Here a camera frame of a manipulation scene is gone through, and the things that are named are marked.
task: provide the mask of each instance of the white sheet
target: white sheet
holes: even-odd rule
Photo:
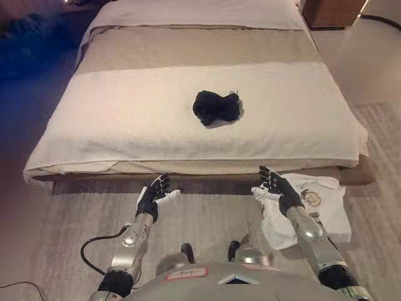
[[[318,213],[329,237],[335,243],[351,241],[351,226],[344,210],[345,187],[332,177],[313,177],[303,174],[285,174],[308,214]],[[298,243],[294,227],[279,210],[279,194],[266,193],[264,186],[252,188],[263,210],[262,230],[274,250],[282,250]]]
[[[238,91],[241,120],[205,128],[192,112],[201,90]],[[323,63],[186,66],[75,76],[26,171],[99,161],[357,162],[360,154],[367,132]]]
[[[294,0],[118,0],[100,10],[86,31],[141,25],[235,25],[251,28],[305,29]]]

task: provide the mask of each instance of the folded clothing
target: folded clothing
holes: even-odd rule
[[[239,97],[235,93],[221,97],[214,92],[201,91],[196,96],[193,110],[205,126],[217,119],[234,121],[240,115]]]
[[[308,214],[318,213],[329,237],[336,243],[351,240],[351,226],[343,207],[345,187],[332,177],[313,177],[302,174],[285,174],[294,190],[301,196]],[[254,187],[253,193],[263,205],[262,230],[275,250],[297,244],[296,234],[289,220],[279,210],[277,194],[264,193]]]

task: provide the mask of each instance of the black cloth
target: black cloth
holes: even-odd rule
[[[240,115],[239,97],[235,93],[221,97],[214,92],[201,91],[196,96],[193,109],[195,115],[205,126],[217,119],[224,121],[238,120]]]

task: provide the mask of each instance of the wooden nightstand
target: wooden nightstand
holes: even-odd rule
[[[366,0],[306,0],[303,16],[311,29],[351,26]]]

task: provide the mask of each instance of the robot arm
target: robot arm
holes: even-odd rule
[[[158,204],[176,198],[179,190],[168,193],[170,179],[163,174],[149,187],[144,187],[137,201],[135,219],[127,223],[122,243],[112,265],[90,301],[120,301],[131,293],[140,277],[142,260],[148,248],[151,226],[157,221]]]
[[[373,301],[350,273],[348,265],[318,219],[318,214],[308,215],[299,194],[276,172],[261,166],[259,174],[267,193],[280,195],[280,211],[293,225],[298,243],[320,283],[355,300]]]

